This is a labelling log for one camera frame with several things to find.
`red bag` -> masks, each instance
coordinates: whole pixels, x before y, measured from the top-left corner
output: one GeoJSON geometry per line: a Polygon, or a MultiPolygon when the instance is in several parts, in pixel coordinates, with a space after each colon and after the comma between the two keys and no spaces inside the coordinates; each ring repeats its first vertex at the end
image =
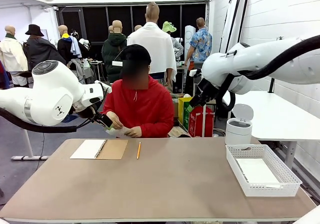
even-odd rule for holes
{"type": "MultiPolygon", "coordinates": [[[[197,106],[192,110],[189,116],[189,129],[188,132],[190,136],[202,137],[202,121],[203,121],[203,111],[202,106],[197,106]]],[[[205,128],[204,136],[211,138],[214,132],[214,113],[207,107],[205,110],[205,128]]]]}

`hoodie drawstring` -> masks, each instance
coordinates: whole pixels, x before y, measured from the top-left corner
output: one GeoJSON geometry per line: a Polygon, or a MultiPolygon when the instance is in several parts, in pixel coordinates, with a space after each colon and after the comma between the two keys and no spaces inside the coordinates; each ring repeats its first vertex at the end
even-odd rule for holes
{"type": "Polygon", "coordinates": [[[137,98],[138,98],[138,93],[137,93],[137,90],[135,90],[135,95],[134,95],[133,100],[136,102],[136,101],[137,101],[137,98]]]}

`yellow scarf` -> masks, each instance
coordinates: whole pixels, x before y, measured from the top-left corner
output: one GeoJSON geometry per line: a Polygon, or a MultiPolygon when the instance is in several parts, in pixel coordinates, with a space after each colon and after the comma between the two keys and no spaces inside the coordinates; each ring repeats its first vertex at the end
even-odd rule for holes
{"type": "Polygon", "coordinates": [[[69,38],[69,37],[70,37],[70,36],[69,36],[68,33],[64,33],[61,38],[69,38]]]}

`white basket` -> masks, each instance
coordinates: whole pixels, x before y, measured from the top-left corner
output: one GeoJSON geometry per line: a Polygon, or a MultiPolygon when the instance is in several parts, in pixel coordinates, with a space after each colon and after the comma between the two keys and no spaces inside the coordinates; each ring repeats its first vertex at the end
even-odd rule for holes
{"type": "Polygon", "coordinates": [[[294,197],[302,181],[267,145],[226,145],[226,159],[247,197],[294,197]],[[280,183],[248,182],[237,158],[263,159],[280,183]]]}

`red hoodie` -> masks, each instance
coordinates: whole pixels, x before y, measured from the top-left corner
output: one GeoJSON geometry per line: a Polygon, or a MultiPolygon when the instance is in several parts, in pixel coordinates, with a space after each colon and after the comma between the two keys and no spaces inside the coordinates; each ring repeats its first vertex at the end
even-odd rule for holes
{"type": "Polygon", "coordinates": [[[102,113],[112,111],[127,128],[140,126],[143,138],[166,138],[174,126],[174,105],[167,89],[149,76],[149,88],[124,88],[123,81],[112,85],[102,113]]]}

